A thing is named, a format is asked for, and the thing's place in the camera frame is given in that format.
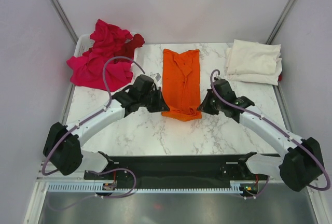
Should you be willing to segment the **orange t shirt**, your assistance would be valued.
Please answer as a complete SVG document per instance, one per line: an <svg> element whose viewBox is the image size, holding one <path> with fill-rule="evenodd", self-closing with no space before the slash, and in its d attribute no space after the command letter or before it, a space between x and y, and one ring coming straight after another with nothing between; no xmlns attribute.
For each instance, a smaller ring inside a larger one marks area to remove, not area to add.
<svg viewBox="0 0 332 224"><path fill-rule="evenodd" d="M162 116L183 122L202 118L197 110L201 104L200 50L163 50L162 94L170 108Z"/></svg>

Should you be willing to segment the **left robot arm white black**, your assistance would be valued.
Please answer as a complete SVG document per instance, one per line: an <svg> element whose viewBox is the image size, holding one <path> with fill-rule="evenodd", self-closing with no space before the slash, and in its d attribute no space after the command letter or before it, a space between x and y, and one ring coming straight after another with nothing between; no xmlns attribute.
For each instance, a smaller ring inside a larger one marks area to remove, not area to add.
<svg viewBox="0 0 332 224"><path fill-rule="evenodd" d="M150 113L169 111L161 87L144 74L133 84L112 95L98 110L67 125L57 122L49 130L43 154L56 170L67 176L76 170L95 171L102 179L112 177L114 167L102 152L83 151L82 146L110 124L127 117L139 108Z"/></svg>

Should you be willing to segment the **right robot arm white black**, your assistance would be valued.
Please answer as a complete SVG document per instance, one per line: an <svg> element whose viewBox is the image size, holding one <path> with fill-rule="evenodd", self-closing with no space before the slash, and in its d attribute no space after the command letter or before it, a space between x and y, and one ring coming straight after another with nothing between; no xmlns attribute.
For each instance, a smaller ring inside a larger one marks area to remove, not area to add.
<svg viewBox="0 0 332 224"><path fill-rule="evenodd" d="M255 174L281 179L299 192L305 187L326 191L331 180L325 170L320 144L312 137L304 139L268 118L253 101L238 97L225 79L211 77L211 87L198 111L209 115L223 113L252 130L268 143L278 156L250 152L240 159L238 174L250 179Z"/></svg>

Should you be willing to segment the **dark red t shirt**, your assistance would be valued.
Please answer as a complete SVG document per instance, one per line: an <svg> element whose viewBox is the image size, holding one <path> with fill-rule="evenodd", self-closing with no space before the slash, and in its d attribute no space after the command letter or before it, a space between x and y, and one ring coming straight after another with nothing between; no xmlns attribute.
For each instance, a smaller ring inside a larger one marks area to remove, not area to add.
<svg viewBox="0 0 332 224"><path fill-rule="evenodd" d="M127 57L127 58L134 58L134 53L136 48L140 48L145 44L145 40L142 35L135 34L133 38L125 43L121 49L114 53L115 57Z"/></svg>

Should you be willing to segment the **folded white t shirt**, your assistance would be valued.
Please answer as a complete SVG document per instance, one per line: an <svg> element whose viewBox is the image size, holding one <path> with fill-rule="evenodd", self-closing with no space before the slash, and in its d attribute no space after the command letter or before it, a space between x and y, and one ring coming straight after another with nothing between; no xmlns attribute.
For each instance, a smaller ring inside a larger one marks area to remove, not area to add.
<svg viewBox="0 0 332 224"><path fill-rule="evenodd" d="M231 81L242 81L252 83L263 83L273 86L277 86L279 83L279 76L282 73L282 58L277 58L276 69L272 75L263 74L239 74L239 75L227 75Z"/></svg>

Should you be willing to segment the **folded cream t shirt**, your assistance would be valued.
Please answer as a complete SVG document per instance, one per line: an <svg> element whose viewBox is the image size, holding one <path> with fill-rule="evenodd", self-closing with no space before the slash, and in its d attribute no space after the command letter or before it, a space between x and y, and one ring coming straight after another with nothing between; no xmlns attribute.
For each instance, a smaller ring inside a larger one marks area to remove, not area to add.
<svg viewBox="0 0 332 224"><path fill-rule="evenodd" d="M272 75L276 70L281 45L266 45L235 39L228 54L226 68L229 75Z"/></svg>

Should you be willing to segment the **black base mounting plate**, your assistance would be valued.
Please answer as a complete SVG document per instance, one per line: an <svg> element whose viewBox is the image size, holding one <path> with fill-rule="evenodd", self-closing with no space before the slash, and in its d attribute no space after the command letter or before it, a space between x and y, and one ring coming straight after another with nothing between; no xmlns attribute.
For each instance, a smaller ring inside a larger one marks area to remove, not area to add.
<svg viewBox="0 0 332 224"><path fill-rule="evenodd" d="M264 181L267 176L255 176L240 161L243 155L200 156L117 156L111 157L105 168L130 169L96 175L84 174L85 179L115 179L121 187L140 188L208 188L228 187L234 181Z"/></svg>

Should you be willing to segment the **pink red t shirt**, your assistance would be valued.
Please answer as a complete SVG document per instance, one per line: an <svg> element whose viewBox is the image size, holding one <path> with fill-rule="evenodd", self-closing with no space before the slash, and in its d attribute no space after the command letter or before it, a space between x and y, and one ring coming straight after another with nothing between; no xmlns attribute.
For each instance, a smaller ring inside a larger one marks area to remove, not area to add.
<svg viewBox="0 0 332 224"><path fill-rule="evenodd" d="M99 19L90 39L94 43L88 51L66 62L73 71L70 82L76 86L106 90L102 76L104 65L115 56L125 55L126 45L133 36L128 30ZM132 77L131 62L126 59L115 59L106 66L105 79L111 92L130 83Z"/></svg>

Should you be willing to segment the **white laundry basket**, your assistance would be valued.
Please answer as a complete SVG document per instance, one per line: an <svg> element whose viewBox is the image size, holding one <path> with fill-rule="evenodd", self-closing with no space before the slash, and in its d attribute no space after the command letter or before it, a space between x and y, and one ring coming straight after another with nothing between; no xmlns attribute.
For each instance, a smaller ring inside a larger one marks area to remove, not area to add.
<svg viewBox="0 0 332 224"><path fill-rule="evenodd" d="M91 34L83 34L79 37L73 56L80 57L82 54L92 48L94 40L90 38Z"/></svg>

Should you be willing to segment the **left aluminium side rail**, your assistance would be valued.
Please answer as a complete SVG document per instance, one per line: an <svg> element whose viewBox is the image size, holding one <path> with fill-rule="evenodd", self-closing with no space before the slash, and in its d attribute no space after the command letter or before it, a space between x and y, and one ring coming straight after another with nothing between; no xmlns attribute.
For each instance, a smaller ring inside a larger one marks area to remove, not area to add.
<svg viewBox="0 0 332 224"><path fill-rule="evenodd" d="M66 124L66 121L68 119L68 115L69 115L69 112L70 112L70 106L71 106L71 103L72 103L74 91L75 91L75 86L72 83L70 83L70 87L69 87L68 94L67 94L66 99L65 99L65 104L64 104L64 107L63 107L63 110L62 110L62 114L60 116L60 123L61 124Z"/></svg>

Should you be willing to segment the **right aluminium frame post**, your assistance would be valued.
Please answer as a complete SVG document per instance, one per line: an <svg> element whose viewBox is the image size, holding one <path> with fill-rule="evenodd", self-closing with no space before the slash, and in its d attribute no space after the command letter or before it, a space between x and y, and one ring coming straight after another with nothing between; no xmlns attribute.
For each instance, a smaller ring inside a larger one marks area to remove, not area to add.
<svg viewBox="0 0 332 224"><path fill-rule="evenodd" d="M276 24L274 25L270 35L266 40L267 45L272 45L274 40L276 39L278 33L280 32L283 24L285 23L288 15L290 14L292 8L295 6L297 0L288 0L285 7L283 8L280 16L277 19Z"/></svg>

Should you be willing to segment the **aluminium frame post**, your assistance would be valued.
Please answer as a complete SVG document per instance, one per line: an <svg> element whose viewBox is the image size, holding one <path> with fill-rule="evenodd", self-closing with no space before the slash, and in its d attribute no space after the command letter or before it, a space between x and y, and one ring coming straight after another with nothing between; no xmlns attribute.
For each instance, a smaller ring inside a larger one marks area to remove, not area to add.
<svg viewBox="0 0 332 224"><path fill-rule="evenodd" d="M288 15L290 14L292 8L295 6L297 0L288 0L285 7L283 8L280 16L277 19L276 24L274 25L270 35L266 40L267 45L272 45L274 40L276 39L278 33L280 32L283 24L285 23Z"/></svg>
<svg viewBox="0 0 332 224"><path fill-rule="evenodd" d="M74 43L77 43L78 42L78 36L77 34L75 33L63 7L61 6L59 0L50 0L53 8L55 9L57 15L59 16L62 24L64 25L64 27L66 28L68 34L70 35L72 41Z"/></svg>

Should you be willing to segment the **left aluminium frame post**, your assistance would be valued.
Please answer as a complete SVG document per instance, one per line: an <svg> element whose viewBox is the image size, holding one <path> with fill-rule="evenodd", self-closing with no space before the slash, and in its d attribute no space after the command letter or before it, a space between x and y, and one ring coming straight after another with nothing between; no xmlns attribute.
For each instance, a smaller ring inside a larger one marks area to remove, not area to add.
<svg viewBox="0 0 332 224"><path fill-rule="evenodd" d="M74 43L77 43L78 42L78 36L77 34L75 33L63 7L61 6L59 0L50 0L53 8L55 9L57 15L59 16L62 24L64 25L64 27L66 28L68 34L70 35L72 41Z"/></svg>

